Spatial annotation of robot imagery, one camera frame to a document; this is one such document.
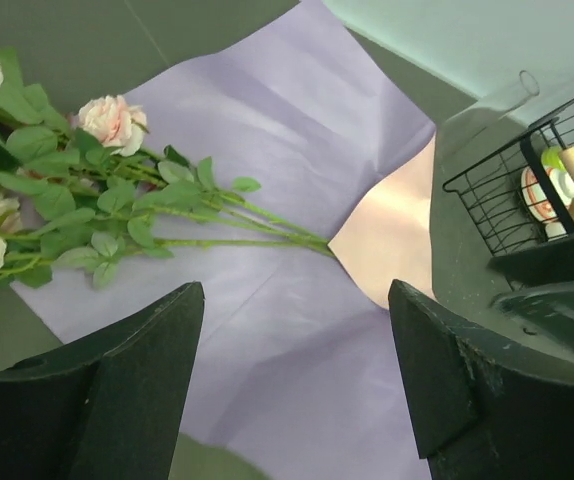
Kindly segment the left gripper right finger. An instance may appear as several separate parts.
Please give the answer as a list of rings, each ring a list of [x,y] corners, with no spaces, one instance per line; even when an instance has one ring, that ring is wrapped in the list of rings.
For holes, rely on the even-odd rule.
[[[574,479],[574,362],[519,344],[395,280],[391,328],[434,479]]]

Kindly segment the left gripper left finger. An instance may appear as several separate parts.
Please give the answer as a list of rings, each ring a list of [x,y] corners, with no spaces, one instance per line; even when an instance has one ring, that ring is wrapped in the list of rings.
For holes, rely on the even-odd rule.
[[[0,371],[0,479],[164,479],[203,322],[184,284]]]

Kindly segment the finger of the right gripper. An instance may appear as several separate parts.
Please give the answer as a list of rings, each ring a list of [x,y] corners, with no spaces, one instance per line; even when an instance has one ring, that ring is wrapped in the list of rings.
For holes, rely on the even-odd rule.
[[[525,250],[494,257],[489,269],[524,287],[574,280],[574,233]]]
[[[493,299],[492,306],[538,326],[574,351],[574,281],[501,294]]]

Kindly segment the pink wrapping paper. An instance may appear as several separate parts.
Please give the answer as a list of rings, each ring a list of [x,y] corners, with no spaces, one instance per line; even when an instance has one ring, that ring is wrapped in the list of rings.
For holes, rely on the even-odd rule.
[[[260,183],[253,204],[333,237],[434,125],[319,1],[131,91],[151,145],[211,158],[217,182]],[[255,464],[273,479],[426,479],[388,314],[334,259],[303,248],[181,247],[136,257],[94,290],[63,270],[17,293],[63,342],[190,281],[205,315],[181,422],[203,475]]]

